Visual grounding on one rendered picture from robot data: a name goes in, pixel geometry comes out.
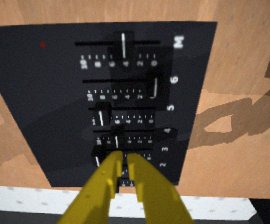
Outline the black lighting desk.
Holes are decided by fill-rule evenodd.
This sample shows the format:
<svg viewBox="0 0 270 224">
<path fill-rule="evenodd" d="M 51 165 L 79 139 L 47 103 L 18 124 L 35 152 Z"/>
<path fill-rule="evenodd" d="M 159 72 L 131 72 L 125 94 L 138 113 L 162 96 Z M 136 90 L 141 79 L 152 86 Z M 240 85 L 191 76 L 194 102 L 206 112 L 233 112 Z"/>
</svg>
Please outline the black lighting desk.
<svg viewBox="0 0 270 224">
<path fill-rule="evenodd" d="M 178 186 L 217 24 L 0 26 L 0 94 L 51 187 L 83 187 L 113 151 L 116 194 L 132 153 Z"/>
</svg>

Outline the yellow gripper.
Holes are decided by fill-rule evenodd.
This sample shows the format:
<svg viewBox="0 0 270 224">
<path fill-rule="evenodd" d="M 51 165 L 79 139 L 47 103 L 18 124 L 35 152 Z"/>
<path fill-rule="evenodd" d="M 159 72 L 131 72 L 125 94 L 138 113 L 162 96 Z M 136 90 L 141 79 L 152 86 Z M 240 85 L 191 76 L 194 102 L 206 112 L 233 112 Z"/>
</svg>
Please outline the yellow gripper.
<svg viewBox="0 0 270 224">
<path fill-rule="evenodd" d="M 99 165 L 56 224 L 108 224 L 117 177 L 122 176 L 122 151 L 113 151 Z M 175 186 L 136 153 L 127 155 L 129 179 L 146 224 L 195 224 Z"/>
</svg>

